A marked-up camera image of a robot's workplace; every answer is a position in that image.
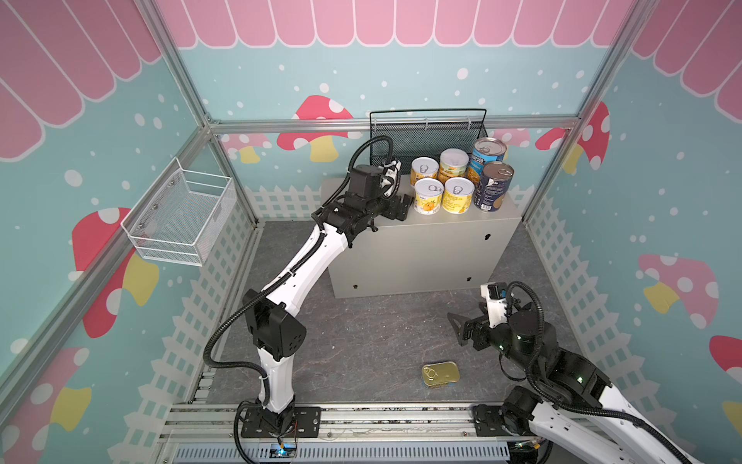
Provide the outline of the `yellow can white lid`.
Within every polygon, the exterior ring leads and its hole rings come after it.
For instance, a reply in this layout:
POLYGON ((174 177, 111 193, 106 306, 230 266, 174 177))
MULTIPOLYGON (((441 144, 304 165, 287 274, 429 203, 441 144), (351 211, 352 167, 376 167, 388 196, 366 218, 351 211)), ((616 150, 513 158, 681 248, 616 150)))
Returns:
POLYGON ((454 215, 463 215, 471 206, 475 186, 466 177, 453 177, 444 184, 442 208, 454 215))
POLYGON ((433 178, 420 179, 415 183, 415 210, 421 215, 434 215, 440 211, 444 185, 433 178))
POLYGON ((461 149, 448 148, 442 151, 439 161, 438 180, 445 184, 451 178, 465 177, 470 157, 461 149))
POLYGON ((414 186, 423 179, 437 179, 440 166, 439 163, 429 157, 419 157, 412 161, 410 171, 410 182, 414 186))

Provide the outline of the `yellow can white lid front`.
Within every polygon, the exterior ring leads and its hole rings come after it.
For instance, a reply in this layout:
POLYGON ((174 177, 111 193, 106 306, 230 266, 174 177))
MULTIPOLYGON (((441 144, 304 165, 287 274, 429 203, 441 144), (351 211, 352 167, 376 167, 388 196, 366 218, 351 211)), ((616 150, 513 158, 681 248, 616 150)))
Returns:
POLYGON ((442 208, 454 215, 463 215, 471 206, 475 186, 466 177, 453 177, 444 184, 442 208))

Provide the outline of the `gold rectangular sardine tin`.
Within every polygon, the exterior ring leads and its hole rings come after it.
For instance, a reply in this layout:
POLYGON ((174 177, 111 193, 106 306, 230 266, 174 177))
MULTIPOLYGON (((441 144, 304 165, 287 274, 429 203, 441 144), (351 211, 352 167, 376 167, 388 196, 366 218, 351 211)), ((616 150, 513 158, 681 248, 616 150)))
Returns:
POLYGON ((427 363, 421 369, 422 381, 428 388, 436 389, 460 381, 458 365, 452 361, 427 363))

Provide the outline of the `dark navy label can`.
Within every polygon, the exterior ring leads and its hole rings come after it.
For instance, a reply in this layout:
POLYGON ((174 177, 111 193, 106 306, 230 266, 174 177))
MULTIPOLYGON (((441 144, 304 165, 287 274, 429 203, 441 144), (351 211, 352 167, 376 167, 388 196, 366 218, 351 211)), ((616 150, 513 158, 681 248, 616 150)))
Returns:
POLYGON ((485 164, 475 188, 475 207, 483 212, 496 212, 502 207, 515 170, 504 162, 485 164))

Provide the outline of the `blue Progresso soup can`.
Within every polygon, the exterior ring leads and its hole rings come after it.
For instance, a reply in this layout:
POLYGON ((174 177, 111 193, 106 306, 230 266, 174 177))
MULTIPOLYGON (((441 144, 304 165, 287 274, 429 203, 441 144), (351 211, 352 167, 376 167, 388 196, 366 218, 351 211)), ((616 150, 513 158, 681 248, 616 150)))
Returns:
POLYGON ((475 141, 471 152, 467 174, 470 178, 481 174, 488 162, 502 162, 507 154, 507 145, 494 137, 482 137, 475 141))

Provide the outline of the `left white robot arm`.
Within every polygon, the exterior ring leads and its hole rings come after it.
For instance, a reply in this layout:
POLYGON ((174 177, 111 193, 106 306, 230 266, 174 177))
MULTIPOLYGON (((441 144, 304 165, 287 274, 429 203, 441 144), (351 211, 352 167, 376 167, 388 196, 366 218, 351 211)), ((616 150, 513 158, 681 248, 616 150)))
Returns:
POLYGON ((300 251, 282 273, 247 299, 227 317, 206 343, 203 361, 215 369, 245 368, 257 372, 262 390, 255 402, 244 402, 236 423, 247 409, 258 412, 258 423, 281 438, 297 429, 293 362, 306 338, 297 319, 303 301, 320 276, 359 234, 377 231, 376 218, 386 214, 401 185, 401 162, 394 158, 393 140, 378 135, 363 142, 353 154, 345 178, 311 216, 314 227, 300 251), (245 320, 260 361, 218 361, 214 348, 239 319, 245 320))

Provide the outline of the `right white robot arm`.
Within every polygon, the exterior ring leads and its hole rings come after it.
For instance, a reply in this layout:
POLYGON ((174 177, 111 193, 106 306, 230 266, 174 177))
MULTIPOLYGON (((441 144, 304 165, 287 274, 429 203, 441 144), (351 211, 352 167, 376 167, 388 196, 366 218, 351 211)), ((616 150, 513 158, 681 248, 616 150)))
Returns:
POLYGON ((520 281, 481 285, 477 318, 450 313, 460 345, 497 350, 522 369, 497 407, 473 408, 479 435, 534 436, 589 463, 693 463, 642 415, 609 376, 558 344, 539 297, 520 281))

